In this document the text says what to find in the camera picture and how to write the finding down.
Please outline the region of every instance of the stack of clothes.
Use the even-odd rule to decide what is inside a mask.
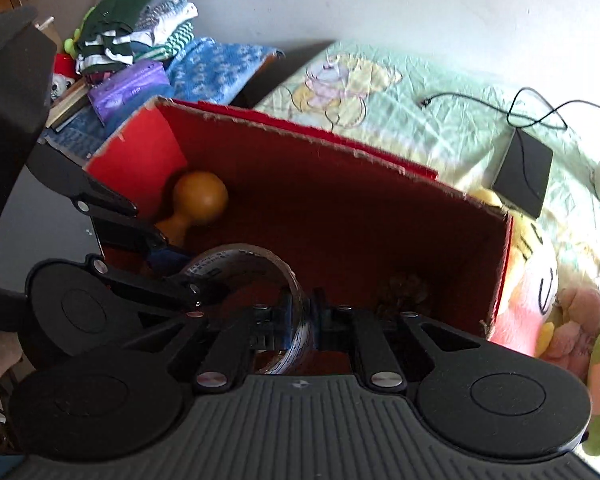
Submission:
[[[171,59],[193,39],[197,15],[187,0],[102,0],[76,43],[76,72],[97,85],[139,60]]]

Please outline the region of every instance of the orange toy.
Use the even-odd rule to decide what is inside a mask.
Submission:
[[[226,208],[229,194],[222,180],[213,173],[195,171],[182,176],[173,189],[173,216],[155,226],[182,248],[187,230],[194,225],[209,224]]]

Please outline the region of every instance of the blue patterned fabric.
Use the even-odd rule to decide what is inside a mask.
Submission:
[[[173,92],[159,95],[183,101],[208,101],[227,105],[238,95],[275,48],[240,43],[216,43],[211,38],[194,38],[172,60],[166,70]],[[146,102],[155,93],[146,95]],[[43,132],[51,144],[76,161],[86,161],[142,103],[122,110],[109,123],[100,122],[91,106],[81,110],[60,132]]]

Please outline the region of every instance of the purple bag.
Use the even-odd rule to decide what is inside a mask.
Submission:
[[[96,115],[105,124],[122,105],[145,88],[169,84],[164,67],[159,61],[143,59],[114,74],[89,91],[89,101]]]

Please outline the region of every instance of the wall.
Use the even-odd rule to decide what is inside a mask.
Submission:
[[[60,1],[59,29],[69,34],[88,0]],[[353,38],[535,86],[556,104],[600,102],[600,0],[192,1],[199,34],[280,46],[292,53],[287,71],[312,45]],[[600,137],[599,113],[576,106],[565,116],[582,137]]]

